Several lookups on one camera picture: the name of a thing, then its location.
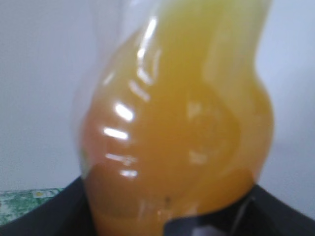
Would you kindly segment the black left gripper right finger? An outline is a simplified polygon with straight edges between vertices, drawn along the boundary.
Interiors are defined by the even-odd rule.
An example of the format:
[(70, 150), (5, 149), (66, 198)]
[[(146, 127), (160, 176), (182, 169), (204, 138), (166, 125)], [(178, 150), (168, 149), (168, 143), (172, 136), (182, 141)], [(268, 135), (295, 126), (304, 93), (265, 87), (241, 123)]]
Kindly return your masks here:
[(315, 221), (256, 185), (240, 201), (214, 213), (171, 220), (165, 236), (313, 236)]

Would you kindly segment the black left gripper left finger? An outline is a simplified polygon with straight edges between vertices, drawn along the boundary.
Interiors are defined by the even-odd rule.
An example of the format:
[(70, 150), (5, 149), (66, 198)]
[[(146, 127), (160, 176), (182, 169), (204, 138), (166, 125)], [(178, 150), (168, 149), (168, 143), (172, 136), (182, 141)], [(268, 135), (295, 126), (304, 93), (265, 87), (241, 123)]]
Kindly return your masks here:
[(97, 235), (81, 178), (40, 207), (0, 227), (2, 236)]

